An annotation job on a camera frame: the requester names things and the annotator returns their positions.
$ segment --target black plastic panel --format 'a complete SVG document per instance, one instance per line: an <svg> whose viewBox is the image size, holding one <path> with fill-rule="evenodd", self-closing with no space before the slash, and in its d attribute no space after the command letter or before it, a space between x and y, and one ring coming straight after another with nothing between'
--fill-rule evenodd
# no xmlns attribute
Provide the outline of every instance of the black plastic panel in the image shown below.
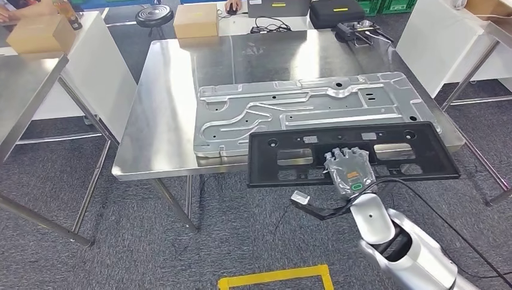
<svg viewBox="0 0 512 290"><path fill-rule="evenodd" d="M390 144L399 145L390 148ZM381 147L377 152L376 145ZM428 181L460 177L432 123L416 122L252 133L248 186L332 184L330 175L321 171L324 154L336 147L368 151L377 179Z"/></svg>

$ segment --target green light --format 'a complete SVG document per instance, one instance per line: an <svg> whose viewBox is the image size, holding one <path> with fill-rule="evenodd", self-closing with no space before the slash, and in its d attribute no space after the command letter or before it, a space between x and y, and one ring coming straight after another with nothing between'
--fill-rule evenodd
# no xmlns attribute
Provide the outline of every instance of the green light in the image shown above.
<svg viewBox="0 0 512 290"><path fill-rule="evenodd" d="M363 188L363 184L362 183L356 183L356 184L352 185L352 190L359 190L359 189L362 189L362 188Z"/></svg>

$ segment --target black case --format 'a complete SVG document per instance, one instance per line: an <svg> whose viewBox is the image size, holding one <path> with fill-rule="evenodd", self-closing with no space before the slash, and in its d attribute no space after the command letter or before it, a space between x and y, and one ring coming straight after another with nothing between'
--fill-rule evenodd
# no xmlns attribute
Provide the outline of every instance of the black case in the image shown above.
<svg viewBox="0 0 512 290"><path fill-rule="evenodd" d="M365 10L356 0L318 0L309 6L309 19L315 29L334 28L338 23L365 19Z"/></svg>

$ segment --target gray carpet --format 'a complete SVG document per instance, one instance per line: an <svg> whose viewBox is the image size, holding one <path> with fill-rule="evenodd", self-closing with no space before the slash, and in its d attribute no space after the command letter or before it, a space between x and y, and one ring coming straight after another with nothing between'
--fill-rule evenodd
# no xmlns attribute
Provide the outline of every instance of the gray carpet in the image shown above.
<svg viewBox="0 0 512 290"><path fill-rule="evenodd" d="M392 37L398 38L408 15L377 18ZM136 79L150 42L140 29L134 25L110 28ZM133 35L140 41L134 42ZM453 88L445 86L438 100L446 98ZM497 81L486 81L470 85L463 95L503 93L508 92ZM511 102L449 110L509 181L512 153L508 136L512 126L507 124L512 121L511 110ZM81 118L38 121L30 125L25 137L86 130ZM70 227L103 143L98 137L17 146L0 167L0 190ZM95 240L91 248L82 248L0 211L0 289L215 289L221 277L322 263L329 266L336 289L398 288L358 252L359 234L351 217L319 222L289 206L295 189L321 205L333 205L333 187L247 189L245 173L195 176L193 221L200 231L191 234L148 183L119 182L109 173L114 156L111 149L81 231ZM466 148L457 152L455 159L463 173L460 180L415 182L412 186L501 271L511 271L512 201L486 208L482 199L497 194L499 188ZM165 183L184 204L185 178L169 178ZM415 196L395 187L383 201L388 207L394 202L396 210L439 241L465 270L493 275ZM506 289L499 279L467 278L482 289ZM320 279L312 277L243 289L322 286Z"/></svg>

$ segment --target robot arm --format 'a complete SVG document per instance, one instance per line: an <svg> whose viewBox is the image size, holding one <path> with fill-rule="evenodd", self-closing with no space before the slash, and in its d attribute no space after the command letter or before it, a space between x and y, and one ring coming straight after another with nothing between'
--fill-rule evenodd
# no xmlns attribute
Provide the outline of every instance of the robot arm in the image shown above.
<svg viewBox="0 0 512 290"><path fill-rule="evenodd" d="M322 221L350 211L362 238L360 249L405 289L478 289L458 274L457 266L421 228L405 215L386 210L375 193L358 191L375 181L368 152L358 148L333 152L334 157L325 155L325 168L347 201L345 206L315 207L309 204L309 196L295 192L291 197L295 207Z"/></svg>

